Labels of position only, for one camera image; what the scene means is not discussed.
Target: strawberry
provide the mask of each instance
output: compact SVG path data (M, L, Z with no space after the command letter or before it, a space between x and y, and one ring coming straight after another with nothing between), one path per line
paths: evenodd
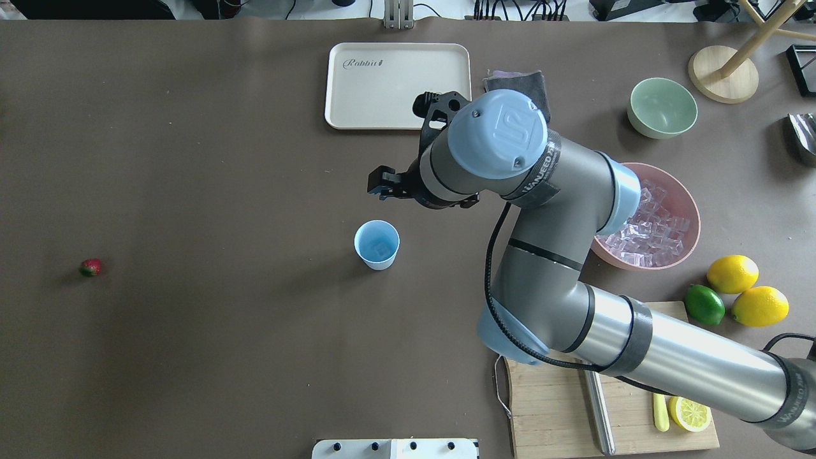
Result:
M87 278L92 278L98 275L102 271L102 262L99 258L91 258L90 260L85 260L79 266L79 274Z

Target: black cable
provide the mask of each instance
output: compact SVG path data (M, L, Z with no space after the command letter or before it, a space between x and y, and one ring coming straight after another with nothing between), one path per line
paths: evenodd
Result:
M771 338L770 341L768 341L768 344L766 344L765 347L762 348L762 350L768 352L770 348L776 345L776 343L780 342L781 340L784 340L785 338L799 338L801 340L816 341L816 337L811 335L805 335L802 333L780 333L777 336Z
M226 5L227 5L228 7L233 7L233 8L240 8L240 7L243 7L244 5L246 5L247 3L251 2L251 1L252 1L252 0L246 0L246 1L245 1L245 2L243 2L243 3L238 3L237 5L233 5L232 3L227 2L227 0L221 0L221 2L226 3Z
M518 340L508 329L507 324L504 320L499 316L499 312L496 310L496 305L493 302L493 293L490 291L490 272L493 269L493 248L496 245L496 239L499 237L499 232L504 225L504 220L508 216L508 212L510 212L510 203L504 204L504 209L502 209L501 215L499 215L499 220L496 221L496 226L493 228L493 233L490 235L490 241L487 243L487 255L485 257L485 299L487 301L487 309L490 311L490 315L493 316L493 320L496 322L496 325L499 327L499 330L507 337L510 342L513 343L519 350L523 351L525 354L529 355L530 357L540 360L544 363L549 363L550 365L555 365L561 368L571 368L574 370L589 370L591 372L599 372L604 368L599 365L591 365L586 363L575 363L575 362L565 362L563 360L556 360L550 359L544 354L531 349L528 345L522 343ZM641 384L637 381L633 381L626 377L617 377L618 380L623 381L627 384L631 384L638 389L648 390L650 392L655 392L657 394L664 394L664 395L671 395L662 390L656 389L650 385Z
M518 20L524 20L524 15L521 14L521 7L518 6L518 2L516 0L512 0L512 4L516 5L516 11L518 11Z
M427 9L433 11L433 14L437 15L437 17L442 17L437 10L434 10L432 6L428 5L427 3L414 3L414 7L426 7Z
M734 17L732 17L729 22L739 22L739 12L742 10L742 8L740 8L739 5L734 5L733 3L729 3L728 8L731 10L731 13L734 14Z
M541 8L541 20L545 20L546 15L550 12L552 7L550 7L550 4L547 3L547 2L541 2L541 4L539 6L542 7ZM537 7L535 8L535 12L536 13L539 12L539 9Z
M547 14L547 20L552 20L553 16L558 12L558 7L561 5L558 0L552 0L555 3L555 8L553 8L552 12Z
M292 11L295 9L295 5L298 4L298 0L292 0L292 8L289 8L289 12L286 13L286 17L283 18L284 20L289 19L289 15L292 14Z
M533 11L537 10L540 4L541 0L537 0L535 3L533 3L533 6L530 7L529 10L527 10L527 14L524 16L524 19L522 20L528 20L530 18L530 15L535 16L535 13L533 13Z
M782 7L782 3L783 3L783 2L784 2L784 0L776 0L776 2L774 3L774 5L773 5L773 6L770 8L770 10L768 11L768 15L767 15L767 16L765 16L763 19L764 19L764 20L768 20L768 18L770 18L771 16L773 16L773 15L774 15L774 13L775 13L775 12L776 12L776 11L777 11L779 8L781 8L781 7Z

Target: lime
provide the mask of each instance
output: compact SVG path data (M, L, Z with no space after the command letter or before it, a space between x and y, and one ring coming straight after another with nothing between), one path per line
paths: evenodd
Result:
M725 306L722 298L711 288L704 285L692 285L685 292L685 310L689 316L706 325L719 325L725 317Z

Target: blue joint cover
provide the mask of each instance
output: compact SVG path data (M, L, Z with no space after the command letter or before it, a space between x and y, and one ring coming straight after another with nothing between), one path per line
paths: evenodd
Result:
M495 299L493 300L493 305L496 308L496 313L499 314L499 317L504 321L504 325L507 326L510 333L515 336L516 339L540 354L546 355L550 353L550 348L541 342L541 340L536 337L536 335L534 335L529 328L516 319L516 316L511 314L510 311L506 310L504 306L502 306ZM486 303L485 307L481 310L481 317L479 318L479 324L477 325L477 332L481 338L481 341L485 343L487 347L494 350L496 354L502 355L507 359L515 360L519 363L527 363L528 365L538 365L541 363L540 360L534 359L525 351L516 347L516 345L514 345L504 335L504 333L502 333L501 328L499 328L499 325L497 325L496 321L493 319L493 315L490 314L490 310L487 308Z
M599 235L606 235L620 231L626 221L635 215L637 206L641 203L641 181L632 169L613 160L606 153L600 151L598 153L609 164L614 179L612 212L606 225L598 230Z
M547 146L547 122L531 98L496 89L466 105L448 128L450 154L465 170L502 180L533 167Z

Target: ur logo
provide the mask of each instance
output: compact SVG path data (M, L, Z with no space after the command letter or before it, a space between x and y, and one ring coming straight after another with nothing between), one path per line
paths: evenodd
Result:
M530 133L535 127L534 112L521 111L513 107L503 106L499 112L494 136L505 140L512 146L524 149L530 143Z

